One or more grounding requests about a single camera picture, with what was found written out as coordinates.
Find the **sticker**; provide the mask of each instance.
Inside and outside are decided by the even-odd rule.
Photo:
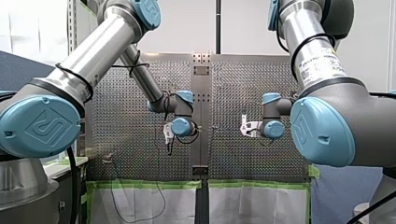
[[[312,58],[302,61],[298,68],[305,86],[331,77],[347,76],[333,49],[320,50]]]

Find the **black cable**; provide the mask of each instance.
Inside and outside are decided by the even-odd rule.
[[[1,94],[0,95],[0,102],[11,99],[15,93],[12,94]]]
[[[326,33],[322,33],[322,34],[316,34],[316,35],[312,35],[309,36],[308,38],[306,38],[303,42],[301,42],[301,44],[299,46],[297,46],[296,50],[294,51],[293,55],[291,56],[291,74],[293,75],[293,77],[297,80],[297,75],[295,73],[294,70],[294,65],[296,63],[296,59],[297,59],[297,55],[300,52],[300,50],[309,42],[311,42],[312,40],[318,38],[318,37],[328,37],[329,41],[331,42],[332,46],[335,46],[336,40],[334,38],[334,36],[330,35],[330,34],[326,34]]]
[[[179,138],[178,136],[176,136],[176,139],[177,139],[177,141],[178,141],[179,143],[181,143],[181,144],[183,144],[183,145],[192,144],[193,142],[195,142],[195,141],[198,139],[199,132],[198,132],[198,131],[196,131],[196,132],[197,132],[197,134],[195,135],[194,139],[192,139],[190,142],[183,142],[183,141],[180,140],[180,138]]]
[[[76,165],[76,158],[73,153],[73,149],[69,147],[67,150],[67,156],[70,161],[70,171],[72,174],[72,212],[70,215],[70,224],[75,224],[78,215],[78,168]]]
[[[177,95],[177,94],[175,94],[175,93],[170,93],[170,91],[164,91],[163,93],[165,94],[165,96],[164,96],[165,99],[163,100],[163,111],[165,111],[165,113],[164,113],[165,116],[164,116],[163,120],[167,120],[167,119],[168,119],[169,107],[170,107],[170,104],[171,104],[170,98],[171,98],[172,96],[178,97],[180,100],[182,100],[184,103],[186,103],[186,105],[188,105],[188,106],[190,107],[191,113],[194,112],[194,108],[193,108],[193,106],[191,105],[191,103],[188,102],[187,100],[183,99],[183,97],[181,97],[181,96],[179,96],[179,95]]]
[[[121,218],[121,220],[123,222],[127,223],[127,224],[133,224],[133,223],[137,223],[137,222],[141,222],[141,221],[153,220],[153,219],[155,219],[157,217],[160,217],[163,214],[163,212],[165,211],[165,208],[166,208],[165,196],[163,196],[163,191],[161,190],[160,186],[158,185],[158,175],[159,175],[159,172],[160,172],[160,148],[157,146],[156,142],[157,142],[157,129],[154,126],[154,146],[157,148],[157,174],[156,174],[156,177],[155,177],[155,184],[157,186],[157,190],[160,192],[161,197],[163,198],[163,209],[161,210],[161,212],[158,215],[156,215],[154,217],[138,219],[138,220],[133,221],[133,222],[126,221],[122,217],[122,215],[120,214],[120,211],[119,211],[119,209],[118,209],[118,207],[116,205],[116,200],[115,200],[114,192],[113,192],[113,180],[111,180],[111,188],[110,189],[111,189],[111,195],[112,195],[112,198],[113,198],[114,207],[116,209],[116,212],[117,212],[118,216]],[[112,163],[113,163],[114,169],[116,171],[117,179],[120,181],[120,184],[122,185],[122,182],[120,180],[120,172],[119,172],[119,169],[117,167],[117,164],[114,161]]]
[[[289,53],[289,50],[283,45],[282,41],[280,40],[280,31],[279,31],[279,23],[280,23],[280,1],[277,3],[277,11],[276,11],[276,39],[279,46]]]
[[[134,56],[134,61],[133,61],[133,65],[113,65],[111,67],[118,67],[118,68],[130,68],[131,70],[129,70],[129,77],[132,77],[132,72],[134,71],[134,69],[138,66],[146,66],[149,67],[149,63],[138,63],[140,59],[140,49],[137,51],[136,56]]]
[[[377,96],[377,97],[387,97],[391,99],[396,99],[396,94],[393,93],[387,93],[387,92],[369,92],[371,96]]]
[[[390,195],[388,195],[387,197],[381,199],[380,201],[378,201],[377,203],[371,205],[369,208],[367,208],[366,210],[362,211],[360,214],[358,214],[357,216],[353,217],[352,219],[350,219],[346,224],[355,224],[356,222],[359,221],[359,219],[369,215],[371,212],[373,212],[375,209],[379,208],[380,206],[384,205],[385,203],[389,202],[390,200],[396,198],[396,190],[393,191]]]
[[[168,156],[172,156],[172,152],[173,152],[173,144],[175,143],[175,135],[172,138],[172,142],[166,144],[166,148],[168,150]]]
[[[77,77],[77,78],[80,79],[82,82],[84,82],[85,86],[87,86],[88,91],[90,92],[90,95],[88,96],[87,100],[84,101],[84,104],[87,103],[87,102],[89,102],[89,101],[92,99],[92,97],[93,97],[93,87],[92,87],[92,85],[91,85],[84,77],[82,77],[81,75],[79,75],[79,74],[73,72],[72,70],[70,70],[70,69],[68,69],[68,68],[62,67],[60,63],[55,64],[55,67],[57,67],[58,69],[60,69],[60,70],[63,71],[63,72],[69,73],[69,74],[71,74],[71,75]]]

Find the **metal frame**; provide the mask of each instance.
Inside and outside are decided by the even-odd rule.
[[[214,140],[213,140],[213,132],[218,128],[216,127],[216,123],[214,123],[213,119],[213,114],[214,114],[214,108],[213,106],[216,105],[216,96],[213,94],[212,90],[212,81],[214,79],[214,73],[216,73],[216,68],[214,66],[217,66],[218,63],[222,64],[232,64],[232,63],[249,63],[249,64],[263,64],[263,63],[276,63],[277,65],[282,66],[282,71],[289,71],[289,58],[288,57],[283,57],[283,56],[235,56],[235,55],[207,55],[207,54],[201,54],[201,53],[195,53],[195,54],[143,54],[142,57],[144,58],[145,61],[148,63],[151,63],[152,66],[150,67],[153,69],[153,74],[156,76],[157,80],[159,80],[159,84],[162,85],[162,82],[164,82],[163,78],[159,76],[159,68],[158,63],[174,63],[174,66],[177,66],[177,62],[185,62],[188,63],[190,66],[190,77],[191,77],[191,90],[194,93],[194,113],[192,115],[192,119],[198,124],[200,127],[200,136],[195,141],[193,144],[191,144],[191,149],[190,149],[190,157],[186,158],[187,160],[190,160],[189,162],[189,167],[178,167],[178,169],[188,169],[187,172],[190,173],[188,176],[184,176],[182,178],[174,178],[174,177],[169,177],[166,175],[166,173],[161,170],[159,174],[159,180],[161,181],[175,181],[175,180],[201,180],[202,181],[202,187],[198,190],[196,190],[196,219],[195,223],[196,224],[201,224],[201,223],[208,223],[209,222],[209,188],[208,188],[208,179],[209,178],[219,178],[218,176],[211,176],[211,167],[213,167],[213,163],[211,164],[211,150],[213,149],[212,147],[214,146]],[[270,82],[274,81],[277,77],[271,77],[269,79]],[[290,86],[295,87],[295,88],[290,88],[290,93],[294,92],[297,90],[297,85],[293,85],[293,80],[291,78],[291,74],[287,73],[286,75],[283,74],[283,77],[286,80],[290,81],[289,83]],[[91,151],[95,151],[95,145],[92,135],[92,125],[93,125],[93,120],[92,116],[92,110],[94,109],[95,105],[87,104],[86,105],[86,112],[87,112],[87,118],[86,118],[86,145],[87,145],[87,150],[88,148],[91,149]],[[260,115],[261,108],[259,106],[254,107],[255,112],[253,114],[255,115]],[[155,120],[160,120],[162,116],[157,116],[157,117],[152,117]],[[292,142],[290,142],[290,132],[287,133],[289,135],[289,140],[283,141],[280,144],[286,144],[284,146],[288,147],[293,147]],[[163,136],[159,135],[158,137],[160,140],[158,143],[160,143],[163,140]],[[243,139],[243,141],[250,142],[251,144],[251,139],[246,138]],[[299,160],[302,158],[298,153],[296,149],[294,149],[296,154],[293,154],[292,156],[296,157],[296,160]],[[96,162],[102,162],[102,159],[100,158],[101,154],[96,154],[92,157],[92,163],[91,163],[91,174],[93,173],[101,173],[100,170],[95,170],[94,167],[97,166],[98,164],[95,164]],[[166,157],[161,156],[160,158],[161,161],[161,168],[160,169],[167,169],[167,166],[172,166],[172,163],[166,163],[165,160]],[[244,179],[252,179],[252,180],[275,180],[275,181],[283,181],[283,182],[297,182],[297,183],[306,183],[309,182],[308,179],[308,162],[303,161],[301,164],[300,168],[302,170],[301,176],[268,176],[268,175],[246,175],[246,176],[221,176],[220,178],[227,179],[227,178],[244,178]],[[114,177],[114,172],[111,171],[111,167],[107,166],[105,168],[105,176],[103,176],[103,179],[111,179]],[[157,179],[157,177],[154,178],[152,175],[148,176],[139,176],[139,178],[142,179],[147,179],[147,180],[154,180]]]
[[[69,54],[77,47],[77,3],[76,0],[67,1],[67,38]]]

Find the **green tape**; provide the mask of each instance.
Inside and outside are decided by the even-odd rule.
[[[84,204],[85,202],[87,202],[87,194],[81,196],[81,204]]]
[[[320,179],[320,170],[318,167],[314,165],[308,166],[308,173],[310,177],[314,177],[315,179]]]
[[[262,189],[309,189],[309,183],[281,183],[275,181],[249,181],[249,180],[209,180],[212,189],[238,189],[253,187]]]
[[[155,181],[114,180],[87,182],[89,189],[156,189]],[[160,189],[200,189],[201,181],[158,182]]]
[[[88,8],[87,6],[85,6],[85,4],[83,4],[82,2],[79,2],[81,4],[82,7],[84,7],[91,15],[93,15],[96,18],[96,15],[92,12],[92,10],[90,8]]]

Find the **pegboard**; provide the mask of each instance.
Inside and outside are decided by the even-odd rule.
[[[291,96],[297,83],[288,57],[213,56],[209,134],[209,178],[304,182],[307,164],[295,148],[289,118],[282,118],[285,136],[271,141],[246,138],[239,132],[242,114],[261,120],[262,95]]]
[[[191,88],[191,62],[172,56],[148,58],[150,71],[164,91]],[[94,157],[89,179],[114,176],[128,179],[191,179],[191,146],[174,143],[168,156],[163,137],[164,115],[149,112],[147,99],[123,68],[111,68],[95,88],[92,99],[92,140]],[[113,154],[117,169],[103,163]]]
[[[199,64],[192,56],[144,57],[163,90],[194,91],[193,117],[203,127],[198,143],[175,142],[173,155],[167,156],[163,115],[148,111],[143,92],[125,69],[112,68],[96,87],[88,113],[95,152],[88,178],[156,179],[160,167],[159,180],[191,180],[192,166],[203,165],[208,166],[209,178],[306,182],[307,162],[292,142],[288,118],[282,118],[285,137],[275,142],[247,138],[239,132],[242,114],[248,120],[261,120],[264,93],[278,91],[290,96],[297,91],[289,58],[207,55],[210,61],[205,66],[210,72],[198,75],[194,68]],[[118,174],[102,162],[110,153]]]

